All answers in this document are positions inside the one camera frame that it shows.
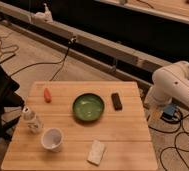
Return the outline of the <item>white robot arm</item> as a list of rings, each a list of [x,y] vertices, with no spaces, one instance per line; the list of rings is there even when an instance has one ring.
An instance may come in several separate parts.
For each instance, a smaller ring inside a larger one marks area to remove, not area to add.
[[[145,98],[150,107],[164,107],[176,99],[189,108],[189,62],[179,61],[157,69],[152,81]]]

